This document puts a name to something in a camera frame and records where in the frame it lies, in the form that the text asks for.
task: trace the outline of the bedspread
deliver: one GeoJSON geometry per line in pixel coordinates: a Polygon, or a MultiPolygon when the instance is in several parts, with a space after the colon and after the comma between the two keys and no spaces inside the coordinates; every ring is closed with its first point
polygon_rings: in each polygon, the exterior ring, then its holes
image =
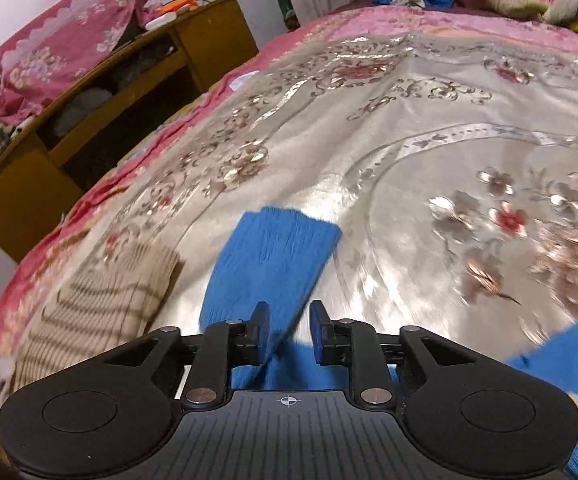
{"type": "Polygon", "coordinates": [[[150,0],[62,0],[0,45],[0,122],[18,126],[42,112],[109,56],[135,12],[150,0]]]}
{"type": "MultiPolygon", "coordinates": [[[[572,238],[556,226],[578,222],[573,173],[577,34],[390,7],[331,16],[263,49],[85,195],[5,291],[0,355],[77,266],[103,265],[136,237],[162,237],[187,260],[153,326],[195,333],[229,232],[244,210],[273,204],[341,226],[314,293],[332,317],[381,332],[420,324],[507,358],[578,317],[578,296],[549,281],[577,267],[539,259],[549,237],[572,238]],[[230,80],[276,58],[230,93],[230,80]],[[243,156],[246,171],[231,171],[243,156]],[[145,228],[149,204],[162,216],[145,228]],[[543,283],[538,271],[550,272],[543,283]]],[[[304,323],[297,337],[309,337],[304,323]]]]}

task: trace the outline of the pink blanket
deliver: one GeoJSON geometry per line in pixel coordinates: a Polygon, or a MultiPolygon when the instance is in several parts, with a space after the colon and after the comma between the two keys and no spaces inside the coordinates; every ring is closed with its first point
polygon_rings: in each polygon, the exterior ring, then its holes
{"type": "Polygon", "coordinates": [[[115,48],[150,0],[62,0],[0,46],[0,122],[37,115],[115,48]]]}
{"type": "Polygon", "coordinates": [[[408,30],[454,36],[488,34],[507,41],[578,53],[578,34],[564,28],[535,22],[519,23],[506,18],[391,6],[367,7],[326,16],[296,32],[279,36],[264,47],[254,60],[224,76],[191,113],[161,129],[144,152],[130,158],[115,174],[98,182],[74,206],[66,222],[27,254],[0,298],[0,355],[15,351],[31,316],[46,302],[62,263],[86,235],[88,227],[97,221],[96,211],[100,211],[111,196],[123,192],[141,168],[156,160],[190,126],[223,102],[232,93],[230,81],[251,70],[264,70],[272,60],[306,41],[334,40],[362,34],[393,35],[408,30]]]}

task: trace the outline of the metal screw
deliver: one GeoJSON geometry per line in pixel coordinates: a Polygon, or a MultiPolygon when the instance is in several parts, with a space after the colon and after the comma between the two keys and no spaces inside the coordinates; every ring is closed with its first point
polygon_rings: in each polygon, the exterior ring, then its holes
{"type": "Polygon", "coordinates": [[[391,400],[391,393],[384,388],[368,388],[360,396],[364,402],[369,404],[384,404],[391,400]]]}
{"type": "Polygon", "coordinates": [[[210,388],[194,388],[186,394],[186,400],[194,404],[206,404],[215,400],[217,396],[218,394],[210,388]]]}

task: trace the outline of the circular pad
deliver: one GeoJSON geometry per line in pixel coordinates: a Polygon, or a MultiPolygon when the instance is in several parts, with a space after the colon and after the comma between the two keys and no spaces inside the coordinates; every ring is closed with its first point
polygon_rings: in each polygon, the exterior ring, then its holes
{"type": "Polygon", "coordinates": [[[412,443],[468,476],[520,479],[563,467],[578,441],[578,409],[561,390],[486,360],[438,366],[406,400],[412,443]]]}
{"type": "Polygon", "coordinates": [[[476,428],[496,433],[518,431],[528,426],[535,409],[525,397],[504,390],[470,394],[460,405],[462,415],[476,428]]]}
{"type": "Polygon", "coordinates": [[[0,443],[21,471],[98,478],[159,449],[176,422],[172,404],[139,368],[87,364],[14,393],[0,410],[0,443]]]}
{"type": "Polygon", "coordinates": [[[85,433],[108,424],[118,407],[107,394],[85,390],[53,397],[42,416],[49,426],[67,433],[85,433]]]}

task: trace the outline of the orange object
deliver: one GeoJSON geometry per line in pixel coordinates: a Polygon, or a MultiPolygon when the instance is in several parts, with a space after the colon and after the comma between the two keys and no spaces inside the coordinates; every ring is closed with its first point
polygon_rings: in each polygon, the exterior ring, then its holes
{"type": "Polygon", "coordinates": [[[158,15],[162,16],[167,12],[176,12],[180,7],[189,4],[191,9],[195,9],[198,6],[198,0],[171,0],[166,4],[162,4],[158,7],[158,15]]]}

